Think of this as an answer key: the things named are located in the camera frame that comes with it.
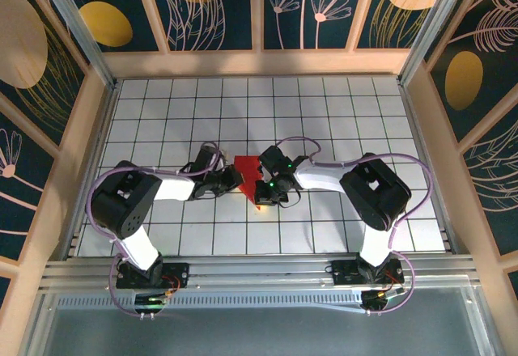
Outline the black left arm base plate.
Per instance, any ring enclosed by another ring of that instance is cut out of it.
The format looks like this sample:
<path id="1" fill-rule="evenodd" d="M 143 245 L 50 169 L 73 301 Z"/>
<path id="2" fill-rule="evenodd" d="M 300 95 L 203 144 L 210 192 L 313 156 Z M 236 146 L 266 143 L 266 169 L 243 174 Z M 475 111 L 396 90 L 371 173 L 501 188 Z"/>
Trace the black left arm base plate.
<path id="1" fill-rule="evenodd" d="M 117 289 L 161 290 L 185 288 L 189 280 L 187 263 L 153 264 L 148 270 L 141 270 L 130 263 L 117 266 Z"/>

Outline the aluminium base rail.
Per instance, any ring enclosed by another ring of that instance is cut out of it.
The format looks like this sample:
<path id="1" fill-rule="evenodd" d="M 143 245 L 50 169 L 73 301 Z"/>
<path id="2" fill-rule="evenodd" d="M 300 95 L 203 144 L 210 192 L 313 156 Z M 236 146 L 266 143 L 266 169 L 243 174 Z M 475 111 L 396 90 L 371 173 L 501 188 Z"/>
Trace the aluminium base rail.
<path id="1" fill-rule="evenodd" d="M 470 255 L 411 252 L 406 255 L 415 272 L 417 288 L 480 286 L 481 280 Z M 187 263 L 186 290 L 328 290 L 332 261 L 354 260 L 354 254 L 305 254 L 273 256 L 166 257 L 165 263 Z M 39 294 L 106 291 L 110 257 L 72 257 L 50 261 L 45 266 Z"/>

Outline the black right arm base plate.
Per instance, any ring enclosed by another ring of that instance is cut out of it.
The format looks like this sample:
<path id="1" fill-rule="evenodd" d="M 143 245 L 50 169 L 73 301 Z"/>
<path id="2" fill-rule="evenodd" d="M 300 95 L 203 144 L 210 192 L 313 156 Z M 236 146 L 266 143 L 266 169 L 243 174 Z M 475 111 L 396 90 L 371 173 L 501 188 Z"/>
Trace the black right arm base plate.
<path id="1" fill-rule="evenodd" d="M 401 262 L 387 259 L 380 266 L 369 265 L 360 257 L 356 259 L 331 261 L 328 273 L 335 286 L 385 285 L 405 282 Z"/>

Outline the red paper sheet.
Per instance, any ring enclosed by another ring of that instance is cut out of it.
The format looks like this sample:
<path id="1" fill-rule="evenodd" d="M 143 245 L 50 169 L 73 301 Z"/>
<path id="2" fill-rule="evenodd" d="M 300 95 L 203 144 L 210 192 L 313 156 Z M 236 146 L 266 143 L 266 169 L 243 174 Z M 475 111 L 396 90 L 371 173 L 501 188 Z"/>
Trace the red paper sheet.
<path id="1" fill-rule="evenodd" d="M 256 182 L 262 179 L 259 171 L 260 162 L 257 155 L 237 155 L 234 158 L 234 166 L 241 174 L 243 183 L 239 185 L 239 190 L 258 210 L 261 209 L 255 201 Z"/>

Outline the white grid mat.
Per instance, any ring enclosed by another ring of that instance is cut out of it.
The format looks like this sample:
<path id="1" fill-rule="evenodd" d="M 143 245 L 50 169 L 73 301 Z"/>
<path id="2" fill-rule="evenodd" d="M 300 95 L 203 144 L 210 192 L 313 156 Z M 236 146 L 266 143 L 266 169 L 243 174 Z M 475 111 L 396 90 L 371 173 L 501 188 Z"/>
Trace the white grid mat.
<path id="1" fill-rule="evenodd" d="M 276 142 L 319 161 L 420 151 L 394 77 L 135 79 L 108 115 L 97 171 L 123 159 L 176 170 L 205 141 L 228 158 Z M 365 229 L 345 196 L 322 190 L 292 193 L 286 208 L 257 208 L 239 191 L 157 201 L 143 226 L 165 256 L 357 252 Z"/>

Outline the grey metal panel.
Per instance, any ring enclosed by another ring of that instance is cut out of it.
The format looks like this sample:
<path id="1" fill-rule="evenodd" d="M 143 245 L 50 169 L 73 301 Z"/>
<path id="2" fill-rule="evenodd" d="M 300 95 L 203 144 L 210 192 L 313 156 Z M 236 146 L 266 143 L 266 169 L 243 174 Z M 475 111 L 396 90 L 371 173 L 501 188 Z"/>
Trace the grey metal panel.
<path id="1" fill-rule="evenodd" d="M 27 356 L 499 356 L 456 304 L 364 316 L 324 308 L 187 309 L 140 321 L 60 310 Z"/>

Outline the small circuit board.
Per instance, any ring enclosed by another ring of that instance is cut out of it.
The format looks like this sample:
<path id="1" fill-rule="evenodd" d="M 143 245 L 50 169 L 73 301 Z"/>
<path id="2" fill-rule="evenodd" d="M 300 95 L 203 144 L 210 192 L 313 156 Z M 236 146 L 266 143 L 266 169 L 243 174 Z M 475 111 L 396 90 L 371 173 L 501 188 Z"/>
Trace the small circuit board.
<path id="1" fill-rule="evenodd" d="M 134 305 L 159 308 L 168 304 L 174 294 L 174 291 L 164 291 L 161 293 L 138 293 L 134 296 Z"/>
<path id="2" fill-rule="evenodd" d="M 404 295 L 403 288 L 395 290 L 365 290 L 361 292 L 360 307 L 370 312 L 380 312 L 386 308 L 390 299 Z"/>

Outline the aluminium side rail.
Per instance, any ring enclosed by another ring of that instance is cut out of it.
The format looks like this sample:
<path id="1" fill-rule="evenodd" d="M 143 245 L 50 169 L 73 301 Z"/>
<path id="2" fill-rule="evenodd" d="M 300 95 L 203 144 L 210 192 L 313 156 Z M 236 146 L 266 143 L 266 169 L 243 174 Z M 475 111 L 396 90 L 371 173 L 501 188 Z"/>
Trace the aluminium side rail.
<path id="1" fill-rule="evenodd" d="M 418 115 L 414 108 L 414 104 L 410 97 L 410 93 L 400 82 L 397 82 L 397 85 L 399 88 L 399 92 L 401 93 L 403 104 L 405 106 L 405 112 L 409 117 L 408 120 L 410 130 L 413 134 L 414 140 L 416 141 L 418 157 L 428 166 L 429 170 L 431 171 L 431 180 L 429 180 L 427 176 L 425 177 L 425 180 L 427 181 L 427 183 L 432 182 L 434 185 L 434 191 L 431 195 L 431 204 L 435 211 L 439 231 L 441 235 L 444 236 L 444 247 L 446 251 L 450 252 L 451 254 L 461 254 L 463 253 L 463 247 L 457 241 L 456 234 L 452 229 L 451 220 L 446 210 L 439 183 L 435 177 L 435 170 L 433 168 L 431 157 L 427 149 L 424 133 L 418 121 Z"/>
<path id="2" fill-rule="evenodd" d="M 119 82 L 113 87 L 94 87 L 87 81 L 74 108 L 74 115 L 63 139 L 63 150 L 69 153 L 65 159 L 66 166 L 73 176 L 65 184 L 62 200 L 68 201 L 70 206 L 53 253 L 54 259 L 64 261 L 69 257 L 74 234 L 83 225 L 87 196 L 97 177 L 100 155 L 120 89 Z"/>

